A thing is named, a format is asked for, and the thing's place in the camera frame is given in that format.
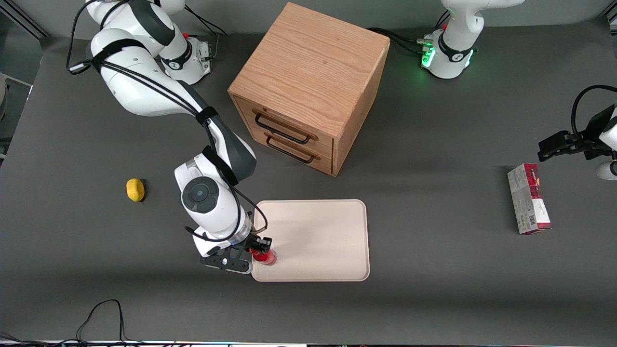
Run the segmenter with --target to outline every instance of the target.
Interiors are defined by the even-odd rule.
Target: wooden cabinet top
[[[339,138],[389,44],[289,2],[229,92]]]

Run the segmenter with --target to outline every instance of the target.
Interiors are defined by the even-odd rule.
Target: wooden drawer cabinet
[[[336,176],[373,105],[389,45],[288,3],[228,92],[255,141]]]

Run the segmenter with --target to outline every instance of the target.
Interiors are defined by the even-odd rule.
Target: black cable on table
[[[422,55],[424,54],[421,51],[417,51],[414,49],[409,48],[408,46],[406,46],[406,44],[416,44],[416,40],[404,37],[402,35],[399,35],[393,31],[387,30],[387,29],[383,29],[383,28],[367,28],[367,30],[373,31],[375,33],[387,36],[390,38],[390,40],[392,40],[396,45],[398,45],[399,47],[401,47],[402,49],[406,50],[407,52],[413,53],[413,54],[418,54],[418,55]]]

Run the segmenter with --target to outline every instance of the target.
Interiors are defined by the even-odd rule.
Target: green light
[[[471,61],[471,56],[473,55],[473,49],[469,52],[469,58],[467,58],[467,62],[465,63],[465,67],[469,66],[469,62]]]
[[[433,61],[433,57],[435,56],[435,49],[431,48],[430,51],[424,54],[424,58],[422,58],[422,65],[424,67],[431,66],[431,62]]]

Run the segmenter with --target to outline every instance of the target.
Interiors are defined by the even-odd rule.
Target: beige tray
[[[360,200],[287,200],[257,204],[268,218],[278,260],[253,260],[260,282],[358,282],[370,271],[366,206]],[[255,228],[263,227],[259,212]]]

